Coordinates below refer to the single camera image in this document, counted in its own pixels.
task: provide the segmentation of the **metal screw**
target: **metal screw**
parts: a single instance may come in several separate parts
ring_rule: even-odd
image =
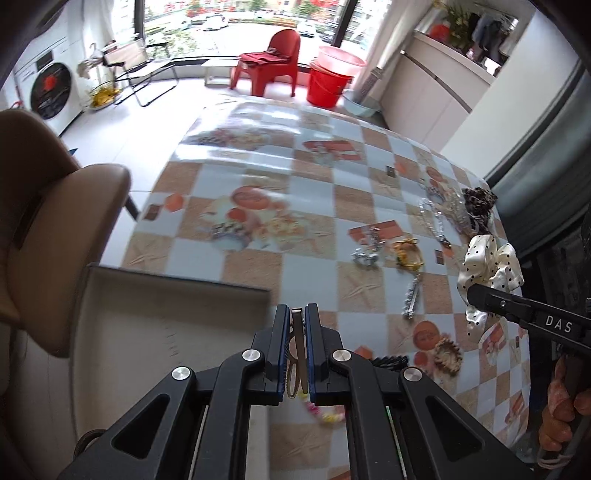
[[[191,375],[191,371],[187,367],[177,367],[173,370],[173,378],[175,380],[184,380]]]
[[[346,362],[347,360],[351,360],[351,352],[345,349],[335,350],[333,352],[333,358],[337,362]]]
[[[247,362],[254,362],[254,360],[259,360],[261,357],[261,353],[254,348],[249,348],[248,350],[244,350],[242,352],[242,358]]]
[[[418,368],[407,368],[404,371],[404,378],[406,378],[409,382],[418,382],[423,377],[423,373]]]

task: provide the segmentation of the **polka dot scrunchie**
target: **polka dot scrunchie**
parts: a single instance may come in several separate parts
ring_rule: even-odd
[[[477,341],[484,333],[489,315],[468,303],[467,291],[473,283],[509,293],[523,285],[523,275],[515,249],[505,244],[497,249],[492,235],[476,235],[470,241],[464,263],[457,278],[457,290],[467,305],[468,335]]]

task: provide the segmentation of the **wall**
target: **wall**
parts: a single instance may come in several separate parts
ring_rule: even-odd
[[[552,103],[577,60],[558,29],[536,12],[496,81],[441,153],[485,177]]]

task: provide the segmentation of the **washing machine door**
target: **washing machine door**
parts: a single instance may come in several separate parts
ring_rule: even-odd
[[[52,63],[39,72],[31,90],[31,110],[43,120],[55,117],[72,93],[72,74],[63,63]]]

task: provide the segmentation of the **table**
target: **table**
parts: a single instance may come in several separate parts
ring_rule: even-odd
[[[209,59],[202,64],[205,68],[203,77],[205,78],[205,86],[209,85],[230,85],[230,77],[232,76],[232,68],[238,65],[238,59]],[[211,75],[210,69],[219,70],[220,68],[228,69],[227,77],[216,77]]]
[[[456,282],[468,239],[445,218],[452,251],[442,254],[418,207],[428,184],[444,193],[488,188],[428,148],[366,122],[228,96],[206,108],[179,143],[124,267],[265,287],[274,305],[317,303],[322,324],[339,330],[345,348],[408,355],[511,445],[527,427],[528,336],[504,320],[487,325],[480,342],[467,335]],[[411,322],[401,310],[413,274],[398,268],[388,249],[377,268],[352,261],[362,227],[371,224],[379,224],[387,245],[405,235],[419,240],[425,264]],[[496,210],[492,228],[506,243]],[[435,367],[442,339],[463,355],[457,375]],[[298,398],[270,415],[272,478],[346,476],[344,424],[319,422]]]

